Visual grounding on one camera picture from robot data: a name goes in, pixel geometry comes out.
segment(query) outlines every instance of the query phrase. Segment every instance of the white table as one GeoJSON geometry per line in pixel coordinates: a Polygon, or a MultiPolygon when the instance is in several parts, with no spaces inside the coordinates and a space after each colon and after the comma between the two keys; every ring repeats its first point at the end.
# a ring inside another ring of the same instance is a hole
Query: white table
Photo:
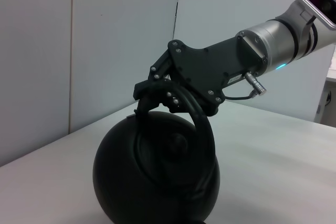
{"type": "MultiPolygon", "coordinates": [[[[93,159],[135,107],[1,167],[0,223],[111,223],[93,190],[93,159]]],[[[336,223],[336,129],[230,102],[210,121],[221,189],[207,224],[336,223]]]]}

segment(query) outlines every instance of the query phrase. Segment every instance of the black cable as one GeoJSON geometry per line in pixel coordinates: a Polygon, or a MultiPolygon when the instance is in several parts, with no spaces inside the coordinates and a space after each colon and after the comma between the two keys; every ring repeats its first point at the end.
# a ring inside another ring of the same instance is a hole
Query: black cable
{"type": "Polygon", "coordinates": [[[329,103],[331,103],[331,91],[329,91],[329,94],[327,96],[327,102],[328,103],[325,106],[327,106],[327,105],[329,105],[329,103]]]}
{"type": "Polygon", "coordinates": [[[225,97],[226,100],[248,100],[252,97],[225,97]]]}
{"type": "Polygon", "coordinates": [[[248,99],[251,99],[253,97],[255,97],[257,95],[257,91],[253,90],[249,95],[248,97],[225,97],[226,100],[234,100],[234,101],[237,101],[237,100],[248,100],[248,99]]]}

